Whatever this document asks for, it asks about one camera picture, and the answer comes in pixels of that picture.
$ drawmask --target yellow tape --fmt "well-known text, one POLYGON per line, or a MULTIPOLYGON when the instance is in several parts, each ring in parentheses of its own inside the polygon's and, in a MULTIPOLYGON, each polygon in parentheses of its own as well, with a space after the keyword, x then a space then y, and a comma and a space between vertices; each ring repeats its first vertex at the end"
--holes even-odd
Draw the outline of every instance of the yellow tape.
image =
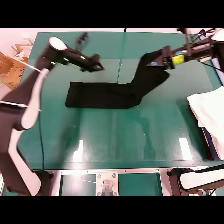
POLYGON ((184 55, 180 54, 177 56, 172 57, 172 61, 174 65, 179 65, 184 63, 184 55))

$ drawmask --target folded black fabric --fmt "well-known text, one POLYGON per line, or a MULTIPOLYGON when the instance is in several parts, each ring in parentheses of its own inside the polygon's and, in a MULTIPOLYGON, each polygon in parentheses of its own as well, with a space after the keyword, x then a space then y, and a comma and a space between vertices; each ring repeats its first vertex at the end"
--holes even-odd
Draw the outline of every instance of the folded black fabric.
POLYGON ((162 50, 143 55, 131 83, 71 82, 66 107, 126 109, 140 104, 143 96, 169 77, 162 67, 146 66, 161 54, 162 50))

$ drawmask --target green tabletop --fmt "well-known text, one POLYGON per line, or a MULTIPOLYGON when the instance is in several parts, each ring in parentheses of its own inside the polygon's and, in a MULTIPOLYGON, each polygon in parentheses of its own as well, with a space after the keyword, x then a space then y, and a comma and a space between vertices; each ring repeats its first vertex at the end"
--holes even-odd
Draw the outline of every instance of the green tabletop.
MULTIPOLYGON (((39 33, 29 64, 45 48, 48 38, 57 36, 70 47, 80 33, 39 33)), ((182 34, 89 33, 87 55, 98 53, 105 71, 82 73, 74 65, 57 65, 42 92, 41 126, 46 169, 143 168, 215 165, 208 161, 205 141, 187 96, 211 91, 221 83, 213 68, 192 61, 170 70, 170 78, 147 94, 131 109, 66 108, 70 81, 118 82, 132 80, 139 58, 170 45, 185 43, 182 34), (188 143, 191 158, 180 141, 188 143)), ((23 80, 29 75, 27 68, 23 80)), ((35 169, 42 164, 38 122, 26 131, 19 148, 35 169)))

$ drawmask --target white towel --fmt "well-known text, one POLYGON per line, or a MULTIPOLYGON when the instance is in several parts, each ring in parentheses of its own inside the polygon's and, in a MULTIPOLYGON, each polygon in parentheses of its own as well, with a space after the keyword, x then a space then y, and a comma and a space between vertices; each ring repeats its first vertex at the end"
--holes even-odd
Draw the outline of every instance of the white towel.
POLYGON ((198 126, 211 134, 217 154, 224 160, 224 87, 187 99, 198 118, 198 126))

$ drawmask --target table surface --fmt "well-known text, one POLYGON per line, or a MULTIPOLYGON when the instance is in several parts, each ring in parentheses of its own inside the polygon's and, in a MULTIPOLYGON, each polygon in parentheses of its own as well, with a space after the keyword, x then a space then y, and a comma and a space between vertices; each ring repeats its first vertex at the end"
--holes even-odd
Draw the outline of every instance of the table surface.
MULTIPOLYGON (((34 65, 49 37, 74 48, 81 33, 38 33, 29 64, 34 65)), ((187 96, 221 86, 213 68, 192 61, 168 71, 170 78, 130 109, 66 108, 71 81, 127 83, 139 58, 166 45, 178 48, 182 34, 90 32, 84 54, 98 53, 105 67, 82 73, 60 65, 49 74, 42 92, 41 127, 46 169, 115 169, 216 165, 191 114, 187 96)), ((31 72, 26 68, 23 80, 31 72)), ((19 149, 34 169, 42 167, 38 122, 26 131, 19 149)))

